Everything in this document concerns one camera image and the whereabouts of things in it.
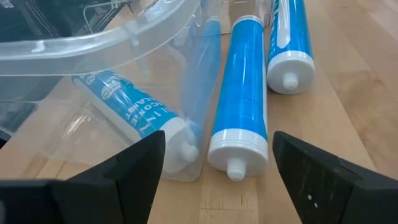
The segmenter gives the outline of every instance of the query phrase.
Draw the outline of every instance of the white nozzle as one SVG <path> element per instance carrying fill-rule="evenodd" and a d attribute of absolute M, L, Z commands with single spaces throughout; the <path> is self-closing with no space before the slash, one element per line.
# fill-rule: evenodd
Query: white nozzle
<path fill-rule="evenodd" d="M 243 180 L 246 175 L 246 161 L 239 158 L 229 158 L 226 173 L 233 181 Z"/>
<path fill-rule="evenodd" d="M 297 79 L 296 74 L 288 73 L 284 75 L 283 84 L 287 90 L 296 90 L 299 85 L 299 80 Z"/>
<path fill-rule="evenodd" d="M 196 146 L 193 146 L 186 141 L 181 144 L 180 155 L 184 161 L 189 163 L 195 162 L 199 157 L 199 150 Z"/>

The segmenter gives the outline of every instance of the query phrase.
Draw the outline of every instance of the blue and white tube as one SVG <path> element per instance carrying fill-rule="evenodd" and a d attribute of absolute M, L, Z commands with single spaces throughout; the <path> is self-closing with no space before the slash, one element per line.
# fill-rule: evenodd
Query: blue and white tube
<path fill-rule="evenodd" d="M 176 173 L 199 157 L 189 123 L 113 71 L 72 77 L 74 85 L 132 142 L 165 132 L 163 170 Z"/>
<path fill-rule="evenodd" d="M 234 181 L 264 171 L 268 161 L 264 26 L 256 16 L 233 25 L 209 163 Z"/>
<path fill-rule="evenodd" d="M 269 43 L 268 85 L 281 94 L 308 90 L 315 79 L 303 0 L 274 0 Z"/>

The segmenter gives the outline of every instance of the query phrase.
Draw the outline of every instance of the wooden table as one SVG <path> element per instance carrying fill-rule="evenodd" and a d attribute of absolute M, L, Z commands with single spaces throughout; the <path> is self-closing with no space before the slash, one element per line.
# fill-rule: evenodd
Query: wooden table
<path fill-rule="evenodd" d="M 269 92 L 267 171 L 232 182 L 224 172 L 205 162 L 195 182 L 162 180 L 149 223 L 300 223 L 272 155 L 272 133 L 276 130 L 398 178 L 398 1 L 305 3 L 317 79 L 315 86 L 301 95 Z M 229 35 L 222 39 L 225 62 Z M 211 125 L 209 119 L 207 136 Z M 28 169 L 13 171 L 13 177 L 64 179 L 87 169 L 62 161 L 28 158 L 9 148 L 0 151 L 0 157 L 4 156 L 7 159 L 2 159 L 0 170 L 7 167 L 5 162 L 30 159 Z"/>

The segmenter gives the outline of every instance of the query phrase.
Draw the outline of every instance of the black plastic part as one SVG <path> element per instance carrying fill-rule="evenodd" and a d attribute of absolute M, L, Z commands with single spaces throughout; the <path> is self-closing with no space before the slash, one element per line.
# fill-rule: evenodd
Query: black plastic part
<path fill-rule="evenodd" d="M 303 223 L 398 223 L 398 181 L 280 131 L 272 150 Z"/>
<path fill-rule="evenodd" d="M 146 223 L 163 167 L 157 131 L 66 181 L 0 181 L 3 223 Z"/>

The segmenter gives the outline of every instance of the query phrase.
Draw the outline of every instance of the wood grain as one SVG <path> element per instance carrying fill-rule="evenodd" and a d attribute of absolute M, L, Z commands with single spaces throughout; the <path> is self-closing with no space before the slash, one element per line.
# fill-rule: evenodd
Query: wood grain
<path fill-rule="evenodd" d="M 235 183 L 204 162 L 201 176 L 194 182 L 161 180 L 149 223 L 300 223 L 271 150 L 272 134 L 277 130 L 398 178 L 398 2 L 305 3 L 317 79 L 314 87 L 301 95 L 268 92 L 267 171 Z M 224 9 L 225 17 L 231 17 L 229 13 Z M 227 28 L 229 19 L 225 19 Z M 228 45 L 229 35 L 223 35 L 223 64 Z M 206 124 L 207 143 L 223 69 L 220 74 Z M 35 127 L 40 125 L 30 122 Z M 44 159 L 35 150 L 26 153 L 25 147 L 10 141 L 0 151 L 2 178 L 66 179 L 89 168 L 86 164 Z"/>

